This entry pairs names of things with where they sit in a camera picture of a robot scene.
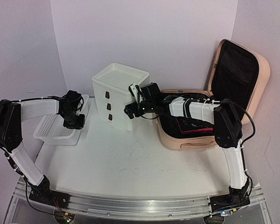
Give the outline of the white tall plastic bin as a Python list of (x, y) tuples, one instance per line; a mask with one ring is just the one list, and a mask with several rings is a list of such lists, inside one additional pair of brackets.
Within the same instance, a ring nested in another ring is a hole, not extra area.
[(140, 87), (150, 83), (149, 73), (119, 63), (111, 63), (92, 77), (98, 114), (107, 121), (131, 131), (141, 118), (130, 119), (125, 113), (126, 105), (135, 102), (129, 86)]

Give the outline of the white perforated plastic basket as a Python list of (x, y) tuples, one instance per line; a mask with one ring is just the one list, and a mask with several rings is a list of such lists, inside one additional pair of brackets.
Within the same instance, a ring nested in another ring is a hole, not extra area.
[(70, 125), (60, 114), (57, 114), (56, 100), (37, 100), (38, 106), (32, 114), (42, 119), (34, 132), (34, 137), (50, 145), (77, 144), (88, 113), (88, 99), (88, 95), (82, 95), (77, 105), (76, 125)]

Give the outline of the beige hard-shell suitcase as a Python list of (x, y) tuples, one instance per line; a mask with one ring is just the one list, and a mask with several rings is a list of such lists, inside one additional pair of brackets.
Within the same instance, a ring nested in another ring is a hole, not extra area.
[[(254, 116), (271, 73), (269, 62), (260, 54), (227, 39), (217, 48), (208, 87), (199, 90), (162, 90), (164, 96), (199, 100), (218, 105), (229, 99)], [(215, 145), (213, 126), (200, 120), (159, 116), (156, 128), (160, 142), (167, 148), (181, 150)]]

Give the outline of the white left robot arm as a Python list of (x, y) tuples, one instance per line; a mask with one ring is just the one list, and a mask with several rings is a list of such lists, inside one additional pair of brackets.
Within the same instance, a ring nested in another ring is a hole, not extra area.
[(89, 96), (77, 91), (65, 95), (0, 101), (0, 149), (10, 166), (31, 188), (28, 198), (66, 208), (70, 195), (52, 190), (49, 178), (37, 167), (24, 145), (22, 125), (38, 119), (33, 137), (48, 145), (74, 146), (84, 128)]

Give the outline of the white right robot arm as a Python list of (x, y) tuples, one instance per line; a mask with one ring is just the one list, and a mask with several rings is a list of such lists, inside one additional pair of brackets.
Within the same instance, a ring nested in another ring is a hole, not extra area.
[(211, 214), (227, 215), (250, 203), (253, 181), (245, 167), (242, 138), (242, 123), (237, 109), (242, 107), (229, 99), (215, 101), (209, 98), (194, 99), (185, 96), (164, 96), (157, 83), (143, 87), (131, 84), (128, 87), (135, 102), (125, 106), (130, 119), (143, 117), (146, 113), (158, 116), (166, 114), (185, 119), (196, 119), (213, 125), (215, 142), (222, 148), (229, 170), (229, 193), (210, 198)]

